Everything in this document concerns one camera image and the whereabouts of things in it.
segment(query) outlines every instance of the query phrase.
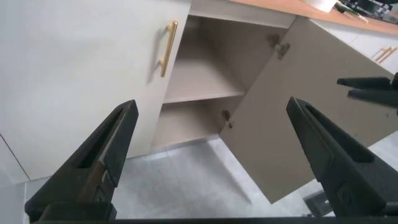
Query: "wooden countertop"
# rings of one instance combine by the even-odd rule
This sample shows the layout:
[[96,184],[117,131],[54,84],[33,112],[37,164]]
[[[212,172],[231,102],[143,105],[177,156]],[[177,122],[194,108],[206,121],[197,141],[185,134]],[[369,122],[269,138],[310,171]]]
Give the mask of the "wooden countertop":
[[369,23],[359,20],[357,17],[349,15],[348,13],[340,13],[336,9],[326,13],[315,9],[312,6],[305,4],[301,0],[230,0],[252,6],[263,7],[266,9],[273,9],[276,11],[287,12],[299,16],[305,16],[323,21],[335,22],[352,27],[358,27],[367,30],[379,31],[387,34],[398,35],[398,25],[379,20],[366,18]]

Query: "cabinet handle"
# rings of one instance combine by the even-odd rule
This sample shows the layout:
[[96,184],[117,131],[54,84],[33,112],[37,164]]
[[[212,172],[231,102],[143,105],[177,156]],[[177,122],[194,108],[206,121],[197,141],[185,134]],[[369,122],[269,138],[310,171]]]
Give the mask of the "cabinet handle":
[[170,36],[169,40],[167,41],[164,58],[159,60],[160,66],[162,67],[162,73],[160,74],[160,77],[164,77],[166,74],[167,64],[169,63],[170,53],[172,51],[174,37],[177,31],[177,25],[177,21],[173,21],[171,24],[167,25],[167,30],[170,32]]
[[390,57],[395,51],[397,50],[397,47],[395,47],[394,49],[390,49],[388,51],[388,53],[386,54],[386,56],[380,60],[379,63],[382,63],[385,59],[387,59],[388,57]]
[[385,54],[387,54],[390,50],[392,50],[392,47],[386,48],[386,49],[380,49],[376,54],[374,54],[372,56],[372,58],[374,58],[374,56],[376,56],[378,53],[382,52],[382,54],[380,54],[380,56],[378,56],[375,61],[378,62],[378,60],[380,60],[380,58],[382,58],[383,56],[385,56]]

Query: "floor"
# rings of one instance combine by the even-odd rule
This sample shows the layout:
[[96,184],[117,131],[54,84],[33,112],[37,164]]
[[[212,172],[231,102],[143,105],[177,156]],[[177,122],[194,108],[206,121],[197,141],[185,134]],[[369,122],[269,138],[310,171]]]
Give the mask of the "floor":
[[[398,132],[370,147],[398,170],[397,148]],[[25,201],[46,180],[26,183]],[[117,218],[302,216],[303,198],[321,189],[313,180],[271,205],[217,138],[127,160],[113,203]]]

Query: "cabinet shelf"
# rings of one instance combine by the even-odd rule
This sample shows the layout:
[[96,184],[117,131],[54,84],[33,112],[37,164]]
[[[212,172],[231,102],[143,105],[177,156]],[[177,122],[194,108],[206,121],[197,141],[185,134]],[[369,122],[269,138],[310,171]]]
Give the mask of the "cabinet shelf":
[[244,95],[228,67],[196,38],[184,38],[174,63],[164,103]]
[[152,148],[217,135],[220,130],[201,101],[163,105]]

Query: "white cabinet door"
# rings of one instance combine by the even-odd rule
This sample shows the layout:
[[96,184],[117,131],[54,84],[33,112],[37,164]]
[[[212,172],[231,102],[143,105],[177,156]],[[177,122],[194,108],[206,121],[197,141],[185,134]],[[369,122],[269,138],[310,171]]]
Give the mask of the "white cabinet door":
[[[147,154],[189,0],[0,3],[0,132],[31,179],[53,174],[120,103],[139,110],[129,157]],[[179,22],[165,77],[166,26]]]
[[28,180],[24,170],[0,134],[0,188]]
[[270,202],[314,178],[286,112],[291,96],[305,100],[365,146],[398,129],[396,110],[353,100],[338,78],[389,72],[313,22],[299,17],[246,93],[220,137]]
[[352,43],[350,43],[350,46],[373,62],[385,68],[387,71],[393,74],[398,72],[398,57],[396,56],[398,55],[398,51],[395,51],[382,63],[379,63],[380,60],[378,60],[378,62],[376,61],[378,56],[382,54],[381,49],[398,47],[397,35],[364,30],[354,41],[352,41]]

